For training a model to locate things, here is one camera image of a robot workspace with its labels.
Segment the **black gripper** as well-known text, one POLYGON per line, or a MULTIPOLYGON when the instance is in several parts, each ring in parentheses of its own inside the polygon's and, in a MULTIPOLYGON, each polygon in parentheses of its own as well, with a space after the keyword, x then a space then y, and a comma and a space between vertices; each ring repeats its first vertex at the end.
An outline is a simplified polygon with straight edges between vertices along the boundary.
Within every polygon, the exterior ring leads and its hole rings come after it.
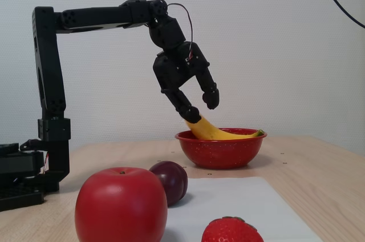
POLYGON ((214 110, 219 105, 220 94, 209 72, 209 65, 199 46, 188 42, 159 53, 153 64, 161 92, 173 104, 179 115, 189 123, 201 120, 199 110, 192 106, 179 89, 190 78, 197 78, 203 91, 202 99, 208 109, 214 110))

